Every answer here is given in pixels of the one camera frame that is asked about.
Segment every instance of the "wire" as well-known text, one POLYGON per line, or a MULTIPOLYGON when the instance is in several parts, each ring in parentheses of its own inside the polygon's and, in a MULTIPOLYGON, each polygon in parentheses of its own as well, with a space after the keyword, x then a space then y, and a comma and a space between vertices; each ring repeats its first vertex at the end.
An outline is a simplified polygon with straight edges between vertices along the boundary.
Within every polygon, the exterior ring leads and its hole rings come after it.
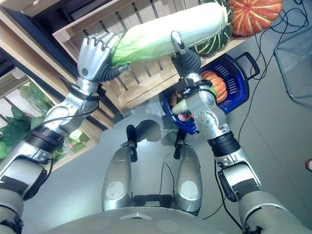
POLYGON ((43 183, 45 183, 45 182, 47 181, 47 179, 50 177, 50 174, 51 174, 52 168, 53 168, 53 164, 54 164, 54 159, 52 158, 52 159, 51 159, 51 162, 50 162, 50 170, 49 170, 49 173, 48 173, 47 176, 45 177, 43 183))
POLYGON ((221 209, 221 207, 222 207, 222 205, 223 205, 223 203, 224 203, 224 201, 225 201, 225 198, 224 198, 224 200, 221 202, 221 204, 220 204, 220 206, 218 207, 218 209, 215 211, 215 212, 213 212, 211 215, 209 215, 209 216, 207 216, 207 217, 205 217, 205 218, 203 218, 203 220, 205 220, 205 219, 207 219, 207 218, 210 218, 210 217, 212 217, 212 216, 214 216, 220 209, 221 209))
POLYGON ((72 116, 64 116, 64 117, 58 117, 58 118, 53 118, 53 119, 50 119, 50 120, 47 120, 45 122, 42 122, 41 124, 37 125, 36 127, 34 127, 33 129, 31 129, 30 131, 32 132, 33 130, 37 129, 38 127, 41 127, 42 125, 45 125, 47 123, 50 123, 50 122, 54 122, 54 121, 58 121, 58 120, 61 120, 61 119, 66 119, 66 118, 74 118, 74 117, 79 117, 79 116, 86 116, 86 115, 89 115, 91 113, 93 113, 94 111, 97 110, 97 108, 99 107, 99 102, 97 102, 97 107, 87 113, 81 113, 81 114, 78 114, 78 115, 72 115, 72 116))
POLYGON ((175 196, 175 178, 174 178, 174 175, 172 174, 172 171, 170 169, 170 167, 168 166, 168 164, 166 162, 164 162, 162 164, 162 168, 161 168, 161 177, 160 177, 160 189, 159 189, 159 195, 160 195, 160 192, 161 192, 161 185, 162 185, 162 175, 163 175, 163 170, 164 170, 164 166, 167 166, 169 171, 170 171, 170 174, 171 174, 171 177, 172 177, 172 181, 173 181, 173 186, 172 186, 172 196, 174 197, 175 196))
POLYGON ((220 186, 220 183, 218 181, 218 178, 216 176, 216 161, 214 161, 214 177, 215 177, 215 180, 216 180, 216 183, 218 184, 218 188, 219 188, 219 191, 220 191, 220 194, 221 194, 221 197, 222 197, 222 205, 223 205, 223 208, 224 210, 226 211, 226 213, 229 215, 229 217, 233 220, 233 222, 239 227, 240 230, 243 230, 242 226, 239 224, 239 222, 233 217, 233 215, 228 211, 226 205, 225 205, 225 197, 223 196, 223 192, 222 192, 222 189, 221 189, 221 186, 220 186))
POLYGON ((274 56, 274 53, 272 53, 272 55, 271 55, 269 61, 268 61, 268 62, 266 61, 266 59, 265 59, 265 57, 264 57, 264 55, 263 55, 263 53, 262 53, 262 50, 261 50, 261 41, 262 41, 263 35, 264 35, 265 32, 267 32, 268 30, 273 30, 274 32, 281 34, 281 36, 280 36, 280 38, 279 38, 279 40, 278 40, 278 42, 277 42, 277 43, 279 43, 279 42, 281 41, 282 37, 283 37, 285 34, 295 33, 295 32, 297 32, 297 31, 299 31, 300 29, 302 29, 303 27, 308 27, 308 26, 309 26, 307 11, 306 11, 306 8, 305 8, 305 6, 304 6, 304 4, 303 4, 303 0, 301 0, 301 2, 299 2, 299 3, 298 3, 296 0, 293 0, 293 1, 294 1, 295 4, 297 4, 297 5, 302 5, 304 12, 303 12, 301 9, 297 8, 297 7, 291 8, 291 9, 288 10, 287 12, 285 12, 284 10, 282 10, 282 12, 284 13, 284 15, 283 15, 283 16, 279 15, 280 18, 281 18, 281 21, 280 21, 278 24, 276 24, 276 25, 274 25, 274 26, 271 26, 270 28, 264 30, 264 31, 262 32, 261 36, 260 36, 260 40, 259 40, 259 41, 258 41, 258 39, 257 39, 257 36, 255 35, 256 44, 257 44, 257 47, 258 47, 258 49, 259 49, 259 53, 258 53, 258 56, 257 56, 257 58, 256 58, 255 61, 258 61, 258 59, 261 57, 261 58, 263 59, 263 61, 264 61, 265 68, 264 68, 264 71, 263 71, 263 73, 261 74, 260 78, 254 78, 254 79, 257 80, 258 82, 257 82, 257 84, 256 84, 256 86, 255 86, 255 88, 254 88, 254 90, 253 90, 253 94, 252 94, 252 98, 251 98, 251 101, 250 101, 250 104, 249 104, 249 107, 248 107, 247 114, 246 114, 246 116, 245 116, 245 118, 244 118, 244 120, 243 120, 243 122, 242 122, 242 125, 240 126, 240 129, 239 129, 239 133, 238 133, 238 143, 240 142, 240 135, 241 135, 242 128, 243 128, 243 126, 244 126, 244 124, 245 124, 245 122, 246 122, 246 120, 247 120, 247 117, 248 117, 248 115, 249 115, 249 113, 250 113, 250 110, 251 110, 251 106, 252 106, 252 102, 253 102, 253 99, 254 99, 255 92, 256 92, 256 90, 257 90, 257 88, 258 88, 258 86, 259 86, 261 80, 266 76, 267 70, 268 70, 268 66, 270 65, 271 60, 272 60, 272 58, 273 58, 273 56, 274 56), (298 12, 300 12, 300 14, 302 14, 302 15, 304 16, 305 21, 304 21, 304 23, 303 23, 302 25, 294 25, 294 24, 290 24, 290 23, 288 22, 288 15, 287 15, 287 14, 289 14, 289 12, 291 12, 291 11, 298 11, 298 12), (284 31, 283 31, 283 32, 280 32, 280 31, 278 31, 278 30, 275 30, 275 27, 277 27, 277 26, 278 26, 279 24, 281 24, 282 22, 285 22, 285 23, 286 23, 286 27, 285 27, 284 31), (286 32, 288 26, 298 27, 298 29, 293 30, 293 31, 290 31, 290 32, 286 32))

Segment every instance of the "gray floor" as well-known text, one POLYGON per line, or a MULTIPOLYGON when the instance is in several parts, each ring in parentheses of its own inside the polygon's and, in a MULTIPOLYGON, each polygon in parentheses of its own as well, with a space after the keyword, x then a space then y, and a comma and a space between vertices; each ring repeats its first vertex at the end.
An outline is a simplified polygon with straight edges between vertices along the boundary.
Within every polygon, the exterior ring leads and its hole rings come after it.
MULTIPOLYGON (((296 6, 290 0, 284 1, 284 5, 285 9, 296 6)), ((265 36, 263 51, 266 58, 271 56, 278 36, 272 32, 265 36)), ((256 57, 254 38, 229 54, 236 57, 245 51, 256 57)), ((259 62, 259 66, 263 71, 262 62, 259 62)), ((252 92, 256 81, 251 80, 249 83, 252 92)), ((248 107, 249 101, 227 115, 236 137, 248 107)), ((276 196, 310 229, 312 172, 305 169, 305 161, 312 158, 311 120, 312 99, 298 103, 289 99, 273 58, 268 73, 254 96, 240 143, 261 174, 265 190, 276 196)), ((177 128, 165 116, 155 97, 132 110, 131 115, 114 125, 114 129, 103 132, 96 148, 51 174, 35 198, 25 203, 24 234, 40 233, 101 211, 100 193, 104 176, 115 150, 126 140, 125 129, 128 124, 139 125, 139 160, 132 166, 134 194, 158 193, 164 160, 176 174, 177 163, 172 158, 172 144, 177 128)), ((205 217, 213 213, 221 203, 214 179, 213 154, 207 141, 201 136, 189 135, 187 140, 193 145, 201 162, 204 198, 199 217, 205 217)), ((162 191, 170 193, 171 189, 172 179, 165 169, 162 191)), ((238 219, 237 204, 227 202, 227 205, 238 219)), ((223 209, 207 222, 224 232, 240 233, 223 209)))

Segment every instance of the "wooden shelf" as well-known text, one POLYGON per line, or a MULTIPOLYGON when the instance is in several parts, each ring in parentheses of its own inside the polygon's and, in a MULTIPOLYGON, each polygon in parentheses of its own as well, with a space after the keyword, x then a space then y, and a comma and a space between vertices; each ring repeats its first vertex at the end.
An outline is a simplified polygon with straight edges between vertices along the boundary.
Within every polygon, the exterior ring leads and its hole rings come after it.
MULTIPOLYGON (((53 36, 68 54, 77 61, 85 32, 89 35, 103 31, 119 33, 158 17, 198 5, 198 0, 113 0, 80 19, 56 31, 53 36)), ((218 56, 244 42, 236 38, 220 52, 202 59, 205 65, 218 56)), ((178 75, 169 56, 158 60, 134 62, 117 79, 103 84, 106 96, 125 113, 149 98, 159 94, 178 81, 178 75)))

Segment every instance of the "wooden crate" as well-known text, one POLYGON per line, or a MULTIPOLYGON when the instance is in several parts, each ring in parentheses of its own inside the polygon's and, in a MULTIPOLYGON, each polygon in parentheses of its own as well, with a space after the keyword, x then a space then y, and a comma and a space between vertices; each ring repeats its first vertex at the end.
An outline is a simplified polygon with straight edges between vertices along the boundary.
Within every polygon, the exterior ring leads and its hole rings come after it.
MULTIPOLYGON (((68 95, 66 86, 58 76, 62 75, 70 82, 76 82, 76 79, 41 48, 3 7, 0 7, 0 32, 0 47, 63 96, 68 95)), ((107 128, 113 127, 114 116, 114 113, 102 102, 99 109, 92 113, 92 117, 107 128)))
MULTIPOLYGON (((0 90, 3 91, 3 93, 1 93, 3 95, 1 95, 0 98, 0 127, 7 125, 6 117, 13 117, 11 113, 12 105, 19 108, 28 116, 42 116, 39 109, 30 106, 29 103, 24 100, 24 98, 20 95, 19 88, 30 80, 52 101, 54 105, 59 103, 56 98, 49 95, 33 79, 31 79, 18 68, 15 68, 13 71, 7 73, 0 78, 0 90)), ((60 160, 58 160, 54 164, 53 170, 56 170, 67 162, 97 146, 102 130, 88 121, 84 121, 80 129, 89 137, 89 140, 87 141, 85 147, 76 153, 69 153, 60 160)))
MULTIPOLYGON (((56 31, 53 36, 77 61, 82 39, 100 31, 121 32, 129 28, 198 5, 198 0, 113 0, 56 31)), ((216 55, 202 59, 202 65, 248 38, 235 38, 216 55)), ((126 112, 175 84, 179 76, 169 56, 147 62, 133 62, 131 69, 103 84, 106 96, 126 112)))
POLYGON ((28 16, 35 16, 61 0, 0 0, 0 4, 28 16))

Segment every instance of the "red object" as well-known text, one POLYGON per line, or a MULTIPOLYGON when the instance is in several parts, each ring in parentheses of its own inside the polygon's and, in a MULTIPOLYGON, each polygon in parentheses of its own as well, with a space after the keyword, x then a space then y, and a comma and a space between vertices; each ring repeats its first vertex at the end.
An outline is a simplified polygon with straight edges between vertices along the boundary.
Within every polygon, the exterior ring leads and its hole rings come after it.
POLYGON ((228 96, 226 91, 226 84, 221 77, 213 71, 204 71, 200 74, 203 79, 208 79, 213 84, 214 90, 216 92, 216 102, 217 104, 224 101, 228 96))
POLYGON ((251 36, 270 27, 282 11, 283 0, 229 0, 233 33, 251 36))
POLYGON ((312 159, 307 160, 306 162, 306 168, 310 171, 312 171, 312 159))

